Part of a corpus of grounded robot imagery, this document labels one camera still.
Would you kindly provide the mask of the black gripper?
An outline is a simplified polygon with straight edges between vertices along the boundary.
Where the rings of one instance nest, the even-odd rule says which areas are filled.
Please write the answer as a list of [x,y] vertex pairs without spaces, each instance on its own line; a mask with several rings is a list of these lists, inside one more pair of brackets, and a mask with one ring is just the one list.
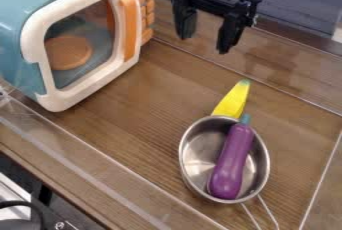
[[251,27],[257,18],[261,0],[170,0],[174,30],[181,40],[190,38],[196,30],[196,11],[224,17],[217,32],[216,50],[225,54],[237,44],[244,25]]

